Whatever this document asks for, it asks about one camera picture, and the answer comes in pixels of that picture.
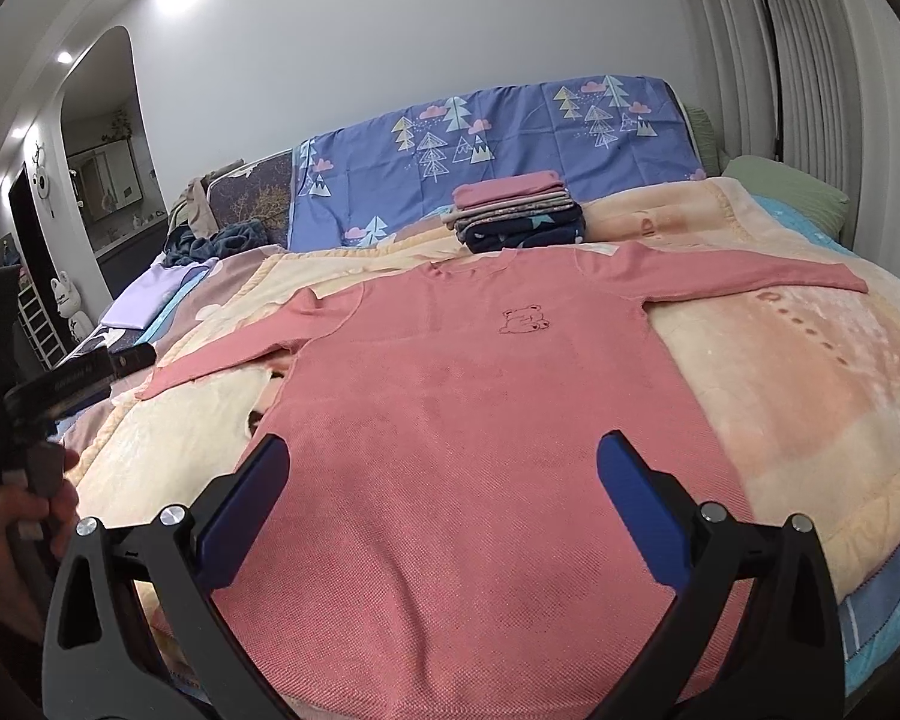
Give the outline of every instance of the pink long-sleeve shirt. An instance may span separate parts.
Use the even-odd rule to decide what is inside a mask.
[[[744,251],[505,250],[300,290],[157,372],[144,397],[296,353],[257,433],[284,437],[292,477],[216,595],[248,654],[344,715],[585,717],[671,600],[597,479],[600,436],[623,430],[698,501],[750,514],[644,304],[774,285],[866,291],[845,266]]]

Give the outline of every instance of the pink folded cloth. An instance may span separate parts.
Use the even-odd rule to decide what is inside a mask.
[[[453,204],[458,209],[507,200],[524,194],[540,194],[542,191],[563,189],[563,179],[553,170],[540,170],[509,178],[490,178],[476,184],[463,184],[453,190]]]

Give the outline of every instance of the stack of folded clothes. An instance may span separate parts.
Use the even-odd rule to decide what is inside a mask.
[[[463,184],[441,219],[475,254],[583,242],[583,208],[552,170]]]

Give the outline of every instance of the dark blanket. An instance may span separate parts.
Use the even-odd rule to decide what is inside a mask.
[[[266,229],[256,218],[228,224],[223,230],[208,238],[198,238],[190,229],[190,225],[182,224],[167,238],[163,247],[164,254],[167,255],[164,257],[163,265],[167,268],[174,265],[192,265],[206,262],[213,257],[223,260],[241,251],[264,247],[267,243]]]

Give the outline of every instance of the white cat figurine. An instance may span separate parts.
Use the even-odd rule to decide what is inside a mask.
[[[50,279],[50,288],[56,298],[56,309],[60,316],[67,320],[70,326],[70,334],[77,343],[85,340],[93,331],[94,324],[90,317],[80,310],[80,293],[70,280],[66,271],[60,271],[60,278]]]

